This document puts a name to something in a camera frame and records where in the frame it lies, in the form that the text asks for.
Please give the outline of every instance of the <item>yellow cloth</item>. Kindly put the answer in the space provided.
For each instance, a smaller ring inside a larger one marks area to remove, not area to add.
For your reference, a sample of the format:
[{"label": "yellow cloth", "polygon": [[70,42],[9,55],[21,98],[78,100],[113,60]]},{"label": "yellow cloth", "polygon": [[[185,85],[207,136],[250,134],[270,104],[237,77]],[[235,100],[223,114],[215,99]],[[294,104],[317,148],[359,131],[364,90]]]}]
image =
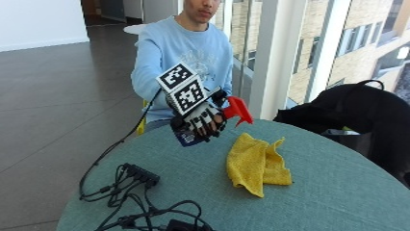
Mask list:
[{"label": "yellow cloth", "polygon": [[283,158],[275,150],[283,141],[285,138],[281,138],[269,145],[266,141],[257,140],[247,133],[242,133],[230,148],[226,171],[233,186],[243,186],[258,197],[263,197],[263,183],[291,184],[290,170],[285,168]]}]

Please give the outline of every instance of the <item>gray tile floor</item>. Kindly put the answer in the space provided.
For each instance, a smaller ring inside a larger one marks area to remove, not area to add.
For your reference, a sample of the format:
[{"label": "gray tile floor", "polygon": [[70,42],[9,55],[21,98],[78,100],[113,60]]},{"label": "gray tile floor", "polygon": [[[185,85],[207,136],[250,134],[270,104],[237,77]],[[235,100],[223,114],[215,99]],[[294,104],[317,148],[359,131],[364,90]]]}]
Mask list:
[{"label": "gray tile floor", "polygon": [[90,43],[0,53],[0,230],[54,230],[92,161],[137,122],[124,26],[88,27]]}]

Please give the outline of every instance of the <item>sleeve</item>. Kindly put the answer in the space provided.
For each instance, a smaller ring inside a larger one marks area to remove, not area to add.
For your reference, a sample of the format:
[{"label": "sleeve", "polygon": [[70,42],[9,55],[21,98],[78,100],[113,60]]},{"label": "sleeve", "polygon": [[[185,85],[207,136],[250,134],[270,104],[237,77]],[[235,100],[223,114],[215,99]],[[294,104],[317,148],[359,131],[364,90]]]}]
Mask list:
[{"label": "sleeve", "polygon": [[[147,101],[151,101],[159,89],[155,77],[162,73],[161,48],[158,41],[153,39],[153,32],[149,26],[138,36],[137,58],[134,69],[130,74],[131,87],[135,93]],[[167,108],[165,95],[161,93],[153,101],[158,108]]]}]

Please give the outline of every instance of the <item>round table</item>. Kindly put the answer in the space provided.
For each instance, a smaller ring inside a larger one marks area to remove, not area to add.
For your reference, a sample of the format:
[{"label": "round table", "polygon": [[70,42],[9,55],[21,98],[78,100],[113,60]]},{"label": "round table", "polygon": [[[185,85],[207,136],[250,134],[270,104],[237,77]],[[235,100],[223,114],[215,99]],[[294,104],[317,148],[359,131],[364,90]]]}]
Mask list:
[{"label": "round table", "polygon": [[[410,191],[355,151],[287,124],[258,119],[253,125],[234,128],[234,124],[231,119],[218,138],[191,147],[179,146],[169,126],[128,140],[90,172],[85,191],[112,184],[117,166],[130,163],[159,176],[149,190],[154,206],[195,201],[201,218],[218,231],[410,230]],[[269,143],[285,137],[278,153],[293,184],[263,185],[263,198],[234,188],[226,175],[226,154],[243,132]],[[142,190],[135,188],[134,193],[143,198]],[[191,206],[183,208],[195,211]],[[113,210],[106,199],[82,202],[76,194],[57,230],[94,230]],[[135,204],[125,202],[116,218],[138,213]],[[153,218],[153,224],[167,224],[170,218],[191,222],[165,214]]]}]

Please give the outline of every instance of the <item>black bag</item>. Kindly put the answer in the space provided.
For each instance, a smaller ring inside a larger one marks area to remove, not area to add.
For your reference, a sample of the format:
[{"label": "black bag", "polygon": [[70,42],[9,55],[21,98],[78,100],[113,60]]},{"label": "black bag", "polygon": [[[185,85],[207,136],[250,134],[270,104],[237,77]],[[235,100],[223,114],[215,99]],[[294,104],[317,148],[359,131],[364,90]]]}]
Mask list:
[{"label": "black bag", "polygon": [[[364,85],[370,82],[382,89]],[[410,106],[383,90],[382,82],[367,80],[323,90],[310,103],[279,110],[273,120],[338,141],[408,187],[403,175],[410,172]],[[358,135],[327,132],[346,127]]]}]

